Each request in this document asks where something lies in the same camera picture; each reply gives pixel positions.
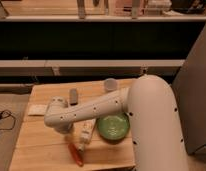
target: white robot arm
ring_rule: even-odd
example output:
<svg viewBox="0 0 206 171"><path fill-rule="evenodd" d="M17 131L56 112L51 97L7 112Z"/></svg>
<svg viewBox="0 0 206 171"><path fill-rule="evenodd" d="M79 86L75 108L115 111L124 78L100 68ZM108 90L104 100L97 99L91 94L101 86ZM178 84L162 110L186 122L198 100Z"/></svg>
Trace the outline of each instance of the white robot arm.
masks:
<svg viewBox="0 0 206 171"><path fill-rule="evenodd" d="M73 122L126 112L129 115L135 162L139 171L188 171L177 104L161 78L144 75L130 88L67 108L54 98L45 124L65 133Z"/></svg>

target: red marker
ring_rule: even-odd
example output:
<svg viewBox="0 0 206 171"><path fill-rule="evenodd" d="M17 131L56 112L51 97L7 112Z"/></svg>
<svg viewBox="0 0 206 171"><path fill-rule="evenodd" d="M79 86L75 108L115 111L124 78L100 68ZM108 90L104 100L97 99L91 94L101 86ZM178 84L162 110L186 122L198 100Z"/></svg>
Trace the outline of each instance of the red marker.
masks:
<svg viewBox="0 0 206 171"><path fill-rule="evenodd" d="M74 159L74 161L79 165L79 166L83 166L83 159L79 153L79 151L77 150L77 148L75 147L75 145L73 143L69 143L68 144L68 149L71 153L72 158Z"/></svg>

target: wooden table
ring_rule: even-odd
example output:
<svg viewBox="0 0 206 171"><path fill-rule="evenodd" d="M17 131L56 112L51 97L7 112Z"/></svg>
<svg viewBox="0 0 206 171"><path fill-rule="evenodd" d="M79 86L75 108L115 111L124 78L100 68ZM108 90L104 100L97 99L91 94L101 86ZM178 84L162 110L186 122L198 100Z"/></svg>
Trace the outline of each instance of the wooden table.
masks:
<svg viewBox="0 0 206 171"><path fill-rule="evenodd" d="M132 79L119 80L119 88L131 85ZM25 112L17 145L14 151L11 171L80 171L120 168L134 165L131 134L118 144L105 142L94 131L92 141L84 155L84 166L79 167L71 158L67 143L78 145L83 122L74 124L74 132L64 137L44 125L43 116L28 116L28 109L34 104L48 104L54 96L69 99L69 90L77 88L79 103L104 94L103 81L68 84L47 84L33 87Z"/></svg>

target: floor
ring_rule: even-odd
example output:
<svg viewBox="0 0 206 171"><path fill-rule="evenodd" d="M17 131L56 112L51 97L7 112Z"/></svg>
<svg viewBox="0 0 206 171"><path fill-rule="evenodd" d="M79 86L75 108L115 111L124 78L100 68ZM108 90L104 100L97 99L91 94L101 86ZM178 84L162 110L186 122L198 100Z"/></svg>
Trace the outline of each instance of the floor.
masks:
<svg viewBox="0 0 206 171"><path fill-rule="evenodd" d="M10 110L16 118L13 130L0 131L0 171L8 171L29 94L0 94L0 110ZM10 128L13 118L0 120L0 128Z"/></svg>

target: cable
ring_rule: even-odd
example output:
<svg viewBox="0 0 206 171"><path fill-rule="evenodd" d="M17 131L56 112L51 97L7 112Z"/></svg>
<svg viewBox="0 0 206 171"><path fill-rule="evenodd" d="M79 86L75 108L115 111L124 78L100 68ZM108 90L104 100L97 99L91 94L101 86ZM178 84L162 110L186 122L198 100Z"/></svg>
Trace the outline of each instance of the cable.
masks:
<svg viewBox="0 0 206 171"><path fill-rule="evenodd" d="M0 131L3 131L3 130L4 130L4 131L5 131L5 130L7 130L7 131L12 130L12 129L14 129L15 123L16 123L16 118L15 118L15 116L12 114L11 111L9 111L9 110L0 111L0 120L6 119L6 118L9 118L9 117L11 117L11 118L13 119L13 124L12 124L12 126L11 126L10 128L0 128Z"/></svg>

